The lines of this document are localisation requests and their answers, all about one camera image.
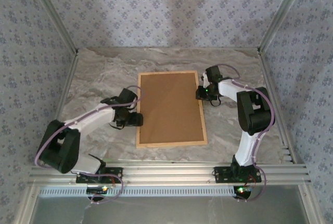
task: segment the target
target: floral wallpaper pattern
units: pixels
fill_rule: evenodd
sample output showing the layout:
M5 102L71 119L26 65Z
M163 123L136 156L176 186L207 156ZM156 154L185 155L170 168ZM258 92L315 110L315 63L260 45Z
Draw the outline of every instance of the floral wallpaper pattern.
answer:
M282 0L52 0L78 48L256 47Z
M38 0L0 0L0 223L12 223L72 55Z
M333 223L333 0L296 0L266 52L287 128Z

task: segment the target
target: gray marble tabletop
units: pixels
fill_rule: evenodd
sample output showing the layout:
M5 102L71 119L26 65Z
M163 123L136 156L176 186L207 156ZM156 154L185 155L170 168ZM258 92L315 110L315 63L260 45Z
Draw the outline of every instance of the gray marble tabletop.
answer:
M104 98L117 96L124 87L137 85L140 72L197 70L200 75L209 66L228 63L239 70L242 83L252 87L264 85L254 52L223 48L91 48L79 50L78 59L61 120L94 108ZM230 68L220 70L225 76L235 76ZM137 149L135 127L115 130L105 125L82 138L80 151L114 160L231 162L241 137L237 104L222 98L218 108L203 102L203 110L208 145ZM281 145L275 125L262 140L257 162L281 163Z

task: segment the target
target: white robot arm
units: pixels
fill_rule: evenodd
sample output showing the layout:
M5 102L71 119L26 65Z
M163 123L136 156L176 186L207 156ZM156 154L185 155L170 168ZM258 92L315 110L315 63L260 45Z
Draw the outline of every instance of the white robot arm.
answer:
M65 174L102 174L105 163L92 155L79 154L80 139L95 129L112 122L122 129L125 126L142 126L143 116L132 112L138 101L137 96L123 89L118 97L106 98L91 111L74 119L60 122L53 120L47 127L40 144L38 159Z
M242 127L242 135L235 159L239 166L251 166L252 151L255 142L264 137L265 133L258 138L259 133L265 129L271 119L269 107L260 95L233 84L231 78L223 78L217 66L206 69L202 75L203 86L197 90L197 99L214 100L220 96L228 97L237 102L238 118ZM267 90L263 87L257 88L268 96Z

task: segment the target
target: cork board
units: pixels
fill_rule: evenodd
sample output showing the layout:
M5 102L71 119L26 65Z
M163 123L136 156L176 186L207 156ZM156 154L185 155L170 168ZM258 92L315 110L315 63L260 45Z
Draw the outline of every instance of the cork board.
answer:
M137 128L137 148L207 144L197 71L140 73L138 85L144 124Z

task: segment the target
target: black bracket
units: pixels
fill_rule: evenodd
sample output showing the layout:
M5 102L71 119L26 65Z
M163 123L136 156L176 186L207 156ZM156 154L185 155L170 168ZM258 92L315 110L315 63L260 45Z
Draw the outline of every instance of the black bracket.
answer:
M212 174L215 177L216 183L261 182L260 171L253 165L239 166L235 156L230 167L215 167Z
M122 103L131 103L134 100L137 100L137 95L128 90L123 89L118 97L112 97L112 98L105 98L101 101L101 103L106 103L108 105L113 104L122 104ZM115 116L114 116L114 122L116 122L116 127L110 125L112 128L115 129L123 129L125 126L142 126L144 123L144 118L141 113L137 112L130 112L130 110L133 110L136 107L133 106L133 108L128 107L114 107L115 110Z
M108 187L87 187L86 194L107 194Z
M257 90L269 98L266 88L259 87ZM266 129L272 117L268 103L255 91L237 93L237 111L241 129L249 133L250 136Z
M65 124L58 120L53 120L47 126L42 142L38 148L40 150L44 143ZM55 168L62 174L68 173L77 163L80 148L80 132L77 129L66 128L56 135L40 156L40 160Z
M123 176L123 168L121 167L106 167L103 171L103 174L114 174L122 178ZM117 178L110 177L110 176L86 176L82 174L78 174L76 176L76 183L98 183L98 184L120 184L120 181Z
M223 77L220 73L219 67L216 65L208 67L206 69L206 75L210 84L206 88L204 88L203 86L198 86L198 89L196 91L196 99L206 100L210 102L213 100L220 101L219 97L221 97L221 95L219 94L219 82L221 82L222 80L231 79L231 77Z

